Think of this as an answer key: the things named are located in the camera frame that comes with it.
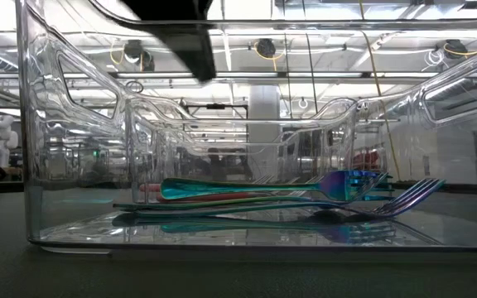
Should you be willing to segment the red equipment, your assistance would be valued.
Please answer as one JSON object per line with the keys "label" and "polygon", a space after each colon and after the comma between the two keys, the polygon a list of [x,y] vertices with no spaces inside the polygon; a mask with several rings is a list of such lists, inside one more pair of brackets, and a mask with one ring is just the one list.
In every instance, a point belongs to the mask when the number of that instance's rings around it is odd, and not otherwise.
{"label": "red equipment", "polygon": [[381,155],[378,150],[356,152],[353,157],[353,168],[362,171],[380,171]]}

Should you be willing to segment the clear plastic bin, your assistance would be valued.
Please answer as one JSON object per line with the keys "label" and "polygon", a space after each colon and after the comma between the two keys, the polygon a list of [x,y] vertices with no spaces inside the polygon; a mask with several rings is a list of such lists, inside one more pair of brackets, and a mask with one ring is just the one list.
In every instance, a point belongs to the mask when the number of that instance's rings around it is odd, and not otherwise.
{"label": "clear plastic bin", "polygon": [[[311,177],[302,182],[314,183],[332,171],[351,169],[353,135],[357,113],[357,103],[351,99],[335,99],[327,103],[318,113],[308,118],[279,118],[277,120],[256,119],[198,119],[182,118],[175,103],[149,103],[132,101],[126,118],[127,164],[130,188],[134,200],[147,202],[149,192],[141,192],[142,184],[161,184],[156,177],[161,173],[154,166],[154,159],[160,157],[157,150],[159,138],[168,133],[180,131],[182,125],[236,125],[277,124],[296,126],[304,132],[313,132],[316,137],[316,155]],[[249,193],[272,194],[279,192],[289,195],[292,191],[259,191]]]}
{"label": "clear plastic bin", "polygon": [[[72,181],[130,184],[126,118],[132,101],[249,104],[275,85],[279,118],[308,118],[335,99],[357,103],[356,152],[378,150],[393,198],[419,180],[477,185],[477,0],[214,0],[206,26],[216,74],[364,72],[372,78],[118,79],[141,72],[123,57],[140,40],[154,72],[189,72],[121,0],[18,0],[27,237],[61,251],[116,248],[444,248],[477,250],[477,195],[440,192],[375,218],[341,209],[274,209],[151,217],[116,209],[128,188],[44,190]],[[255,50],[271,39],[272,59]],[[445,56],[446,40],[468,53]],[[437,72],[379,78],[378,72]]]}
{"label": "clear plastic bin", "polygon": [[249,125],[182,125],[179,132],[160,137],[156,182],[181,178],[252,184],[274,175],[270,184],[285,184],[311,177],[319,148],[313,132],[278,125],[277,138],[256,143],[248,139]]}

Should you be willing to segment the long ceiling light fixture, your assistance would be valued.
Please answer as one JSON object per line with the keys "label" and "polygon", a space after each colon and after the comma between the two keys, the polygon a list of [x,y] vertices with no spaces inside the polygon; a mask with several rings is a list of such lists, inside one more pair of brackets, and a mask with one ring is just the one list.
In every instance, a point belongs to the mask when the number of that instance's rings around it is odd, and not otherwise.
{"label": "long ceiling light fixture", "polygon": [[[118,79],[150,79],[150,78],[194,78],[189,72],[109,72],[109,74]],[[431,78],[438,75],[437,72],[378,72],[379,78]],[[364,72],[245,72],[245,71],[226,71],[218,72],[216,77],[226,78],[310,78],[311,76],[319,78],[372,78],[374,74],[369,71]]]}

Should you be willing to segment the white building column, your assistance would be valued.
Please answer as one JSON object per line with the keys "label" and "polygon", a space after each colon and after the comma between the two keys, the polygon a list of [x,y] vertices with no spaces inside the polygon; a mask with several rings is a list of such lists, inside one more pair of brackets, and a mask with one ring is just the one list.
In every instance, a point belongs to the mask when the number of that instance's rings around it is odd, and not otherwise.
{"label": "white building column", "polygon": [[[275,85],[253,85],[250,88],[248,118],[277,120],[280,116],[280,94]],[[248,126],[250,142],[272,142],[279,135],[277,124],[251,124]]]}

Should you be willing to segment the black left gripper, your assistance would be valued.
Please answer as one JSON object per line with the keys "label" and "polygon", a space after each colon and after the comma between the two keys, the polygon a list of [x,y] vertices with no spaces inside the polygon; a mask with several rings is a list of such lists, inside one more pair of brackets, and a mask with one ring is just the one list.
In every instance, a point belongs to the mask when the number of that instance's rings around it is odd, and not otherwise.
{"label": "black left gripper", "polygon": [[158,25],[152,34],[162,41],[199,82],[216,77],[213,48],[206,26],[214,0],[121,0],[138,18],[134,24]]}

